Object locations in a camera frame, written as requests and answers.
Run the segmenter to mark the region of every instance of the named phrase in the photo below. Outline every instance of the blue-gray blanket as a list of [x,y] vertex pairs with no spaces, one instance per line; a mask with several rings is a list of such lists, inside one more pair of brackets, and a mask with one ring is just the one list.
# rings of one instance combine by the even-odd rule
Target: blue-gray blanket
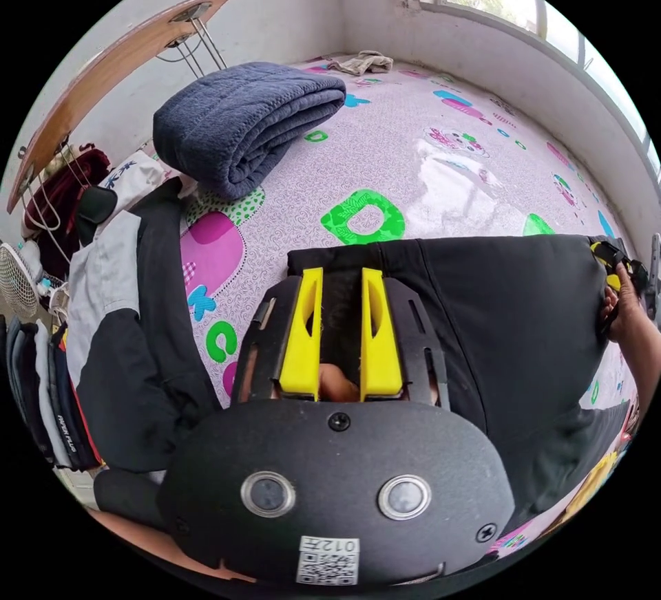
[[293,141],[344,104],[338,77],[275,63],[206,75],[154,114],[159,158],[228,200],[252,192]]

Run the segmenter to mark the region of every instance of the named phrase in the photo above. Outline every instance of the person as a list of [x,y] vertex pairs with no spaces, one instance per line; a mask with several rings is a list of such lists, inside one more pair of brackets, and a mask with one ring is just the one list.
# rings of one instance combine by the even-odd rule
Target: person
[[[610,287],[606,288],[600,318],[606,319],[618,305],[617,317],[609,328],[608,337],[620,346],[631,370],[638,390],[639,418],[642,418],[661,378],[661,332],[642,308],[625,267],[619,264],[616,272],[621,283],[620,293],[618,295]],[[340,368],[331,364],[321,364],[319,367],[319,394],[322,400],[340,403],[357,402],[360,399],[358,388],[345,377]],[[90,508],[88,513],[121,539],[179,569],[219,579],[255,581],[228,570],[222,564],[218,569],[203,566],[188,558],[170,536],[156,529]]]
[[617,343],[633,375],[638,390],[640,419],[646,414],[661,377],[661,332],[642,308],[625,267],[619,263],[620,294],[607,286],[601,317],[605,319],[618,306],[608,337]]

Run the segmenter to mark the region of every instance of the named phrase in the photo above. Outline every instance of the qr code label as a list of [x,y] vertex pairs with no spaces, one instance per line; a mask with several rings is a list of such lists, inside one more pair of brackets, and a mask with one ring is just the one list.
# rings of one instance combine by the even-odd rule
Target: qr code label
[[296,582],[316,586],[358,584],[360,541],[357,538],[303,536]]

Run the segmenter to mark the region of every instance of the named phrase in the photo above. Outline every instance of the fan grille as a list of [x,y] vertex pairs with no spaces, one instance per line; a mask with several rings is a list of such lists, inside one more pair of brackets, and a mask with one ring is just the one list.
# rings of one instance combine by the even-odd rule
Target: fan grille
[[0,292],[19,318],[32,318],[39,306],[30,273],[18,251],[7,244],[0,246]]

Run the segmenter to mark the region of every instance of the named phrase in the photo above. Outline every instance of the screw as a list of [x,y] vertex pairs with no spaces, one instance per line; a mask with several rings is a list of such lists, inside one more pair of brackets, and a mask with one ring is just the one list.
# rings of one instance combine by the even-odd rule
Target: screw
[[478,543],[485,543],[488,540],[491,540],[496,534],[496,525],[493,522],[485,524],[481,529],[478,530],[475,540]]
[[351,425],[351,419],[348,417],[348,414],[345,414],[344,412],[335,412],[335,414],[328,419],[328,425],[331,430],[334,430],[336,433],[341,433],[349,428]]
[[174,524],[176,525],[176,529],[179,533],[186,535],[191,532],[191,528],[188,526],[188,522],[184,520],[181,517],[178,517],[175,521]]

